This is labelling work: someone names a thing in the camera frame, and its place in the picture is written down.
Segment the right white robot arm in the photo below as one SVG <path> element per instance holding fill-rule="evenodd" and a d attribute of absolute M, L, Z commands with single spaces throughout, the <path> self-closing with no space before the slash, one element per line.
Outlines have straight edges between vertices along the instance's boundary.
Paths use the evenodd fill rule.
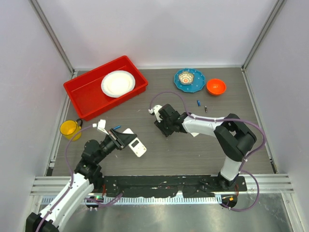
<path fill-rule="evenodd" d="M 239 121 L 237 115 L 210 118 L 186 112 L 179 114 L 170 104 L 155 105 L 148 112 L 156 117 L 154 124 L 166 137 L 174 132 L 215 137 L 226 155 L 218 173 L 218 185 L 224 191 L 235 186 L 242 161 L 256 142 L 255 134 Z"/>

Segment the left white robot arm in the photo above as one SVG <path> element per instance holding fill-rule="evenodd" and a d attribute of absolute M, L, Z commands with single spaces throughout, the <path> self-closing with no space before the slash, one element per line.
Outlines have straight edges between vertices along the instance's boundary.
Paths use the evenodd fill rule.
<path fill-rule="evenodd" d="M 89 140 L 71 178 L 54 200 L 39 213 L 32 212 L 26 220 L 27 232 L 62 232 L 74 211 L 91 192 L 103 187 L 99 163 L 114 150 L 122 150 L 137 140 L 133 132 L 107 131 L 102 142 Z"/>

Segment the white remote control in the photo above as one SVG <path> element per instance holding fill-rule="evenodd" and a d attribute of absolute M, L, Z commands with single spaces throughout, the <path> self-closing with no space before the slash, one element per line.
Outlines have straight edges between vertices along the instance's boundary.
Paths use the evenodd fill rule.
<path fill-rule="evenodd" d="M 126 146 L 128 146 L 137 157 L 140 158 L 143 156 L 147 151 L 147 148 L 137 137 L 137 134 L 135 134 L 130 128 L 124 130 L 123 133 L 128 135 L 128 137 L 125 139 Z"/>

